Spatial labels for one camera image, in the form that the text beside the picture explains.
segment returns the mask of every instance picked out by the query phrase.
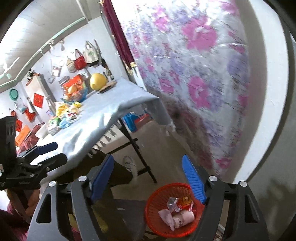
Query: white tote bag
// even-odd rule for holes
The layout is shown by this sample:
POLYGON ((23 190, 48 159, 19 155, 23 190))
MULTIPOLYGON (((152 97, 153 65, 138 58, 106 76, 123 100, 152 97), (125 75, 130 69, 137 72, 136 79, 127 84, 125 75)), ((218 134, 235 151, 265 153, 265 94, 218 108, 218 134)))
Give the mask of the white tote bag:
POLYGON ((88 41, 86 41, 85 43, 85 51, 83 52, 83 57, 88 64, 99 60, 95 47, 88 41))

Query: dark red curtain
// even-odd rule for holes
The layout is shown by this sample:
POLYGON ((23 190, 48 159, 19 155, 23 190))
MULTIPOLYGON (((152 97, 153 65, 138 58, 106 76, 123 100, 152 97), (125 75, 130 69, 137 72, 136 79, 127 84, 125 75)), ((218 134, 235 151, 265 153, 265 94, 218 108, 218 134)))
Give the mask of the dark red curtain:
POLYGON ((111 0, 104 1, 103 11, 111 28, 112 34, 114 35, 117 50, 122 60, 127 64, 129 69, 131 69, 131 63, 135 60, 133 59, 133 55, 122 31, 121 25, 113 8, 111 0))

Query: yellow balloon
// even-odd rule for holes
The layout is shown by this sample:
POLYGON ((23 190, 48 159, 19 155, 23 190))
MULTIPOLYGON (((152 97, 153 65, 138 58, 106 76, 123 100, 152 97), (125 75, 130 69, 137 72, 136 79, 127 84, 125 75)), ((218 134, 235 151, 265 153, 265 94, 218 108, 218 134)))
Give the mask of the yellow balloon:
POLYGON ((95 73, 91 76, 89 85, 93 90, 100 90, 107 84, 107 79, 104 75, 95 73))

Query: handbag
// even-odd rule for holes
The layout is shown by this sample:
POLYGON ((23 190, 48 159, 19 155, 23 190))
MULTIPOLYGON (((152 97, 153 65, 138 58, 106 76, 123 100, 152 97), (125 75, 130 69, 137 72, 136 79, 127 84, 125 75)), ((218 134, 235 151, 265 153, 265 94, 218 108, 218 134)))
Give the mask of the handbag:
POLYGON ((86 41, 86 43, 85 43, 85 51, 83 52, 83 56, 84 56, 86 63, 90 64, 90 66, 94 66, 99 63, 99 57, 96 52, 96 49, 88 41, 86 41))
POLYGON ((74 61, 72 59, 68 58, 66 65, 67 65, 69 73, 75 73, 77 71, 77 69, 75 68, 74 61))
POLYGON ((82 70, 87 66, 87 63, 85 62, 82 53, 80 53, 78 49, 75 49, 75 57, 76 60, 74 60, 74 66, 77 70, 82 70))

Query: bottle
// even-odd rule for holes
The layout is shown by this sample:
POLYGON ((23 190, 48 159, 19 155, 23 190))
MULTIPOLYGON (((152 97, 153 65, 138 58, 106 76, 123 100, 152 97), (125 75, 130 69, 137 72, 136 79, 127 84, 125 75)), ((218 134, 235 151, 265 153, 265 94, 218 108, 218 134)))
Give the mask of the bottle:
POLYGON ((46 97, 46 101, 47 101, 48 107, 51 110, 52 114, 53 115, 56 115, 56 108, 54 106, 53 101, 51 100, 51 97, 50 96, 47 96, 46 97))
POLYGON ((103 75, 106 77, 107 82, 109 82, 109 79, 108 79, 108 77, 107 77, 105 71, 103 71, 103 75))

